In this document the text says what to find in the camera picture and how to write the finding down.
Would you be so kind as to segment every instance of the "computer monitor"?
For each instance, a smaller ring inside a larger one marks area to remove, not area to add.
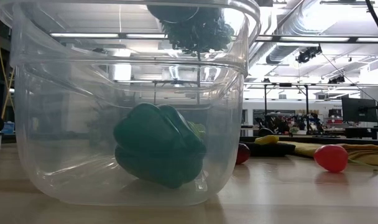
[[[368,99],[342,98],[344,121],[378,122],[376,101]]]

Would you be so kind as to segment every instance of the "red ball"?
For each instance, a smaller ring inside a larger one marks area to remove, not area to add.
[[[341,146],[321,146],[313,157],[317,164],[330,172],[341,172],[348,164],[348,152]]]
[[[239,143],[239,147],[237,148],[236,165],[246,162],[250,158],[250,154],[250,149],[245,144]]]

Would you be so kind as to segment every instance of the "dark red ball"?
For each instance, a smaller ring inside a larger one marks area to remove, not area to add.
[[[250,154],[250,149],[245,144],[239,143],[239,147],[237,148],[236,165],[246,162],[250,158]]]

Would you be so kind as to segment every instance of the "desk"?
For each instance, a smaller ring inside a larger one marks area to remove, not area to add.
[[[237,166],[225,188],[200,205],[69,205],[27,180],[10,144],[0,151],[0,223],[378,224],[378,175],[357,165],[331,174],[301,157],[253,158]]]
[[[372,138],[377,139],[378,127],[376,128],[346,128],[347,138]]]

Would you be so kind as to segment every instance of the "container rim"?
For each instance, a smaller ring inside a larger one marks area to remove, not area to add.
[[[220,7],[241,11],[251,16],[256,24],[249,36],[251,45],[260,33],[260,9],[255,0],[0,0],[0,20],[12,28],[13,5],[23,2],[90,3],[90,4],[141,4],[161,6]]]

